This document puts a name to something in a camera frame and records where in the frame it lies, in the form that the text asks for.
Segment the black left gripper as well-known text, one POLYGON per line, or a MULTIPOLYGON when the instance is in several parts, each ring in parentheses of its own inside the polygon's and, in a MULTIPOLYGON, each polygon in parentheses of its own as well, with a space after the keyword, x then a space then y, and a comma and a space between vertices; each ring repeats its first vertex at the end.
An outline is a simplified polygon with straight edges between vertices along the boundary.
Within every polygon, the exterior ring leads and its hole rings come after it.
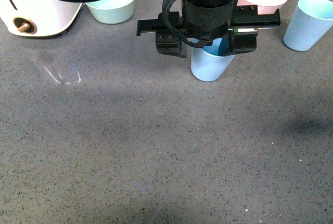
POLYGON ((236 1, 219 7, 199 7, 182 0, 182 11, 171 11, 171 3, 163 3, 157 19, 138 20, 136 34, 155 33, 157 52, 187 58, 188 46, 212 45, 217 38, 227 38, 225 55, 253 52, 257 48, 259 29, 280 25, 280 11, 259 15, 257 5, 237 6, 236 1))

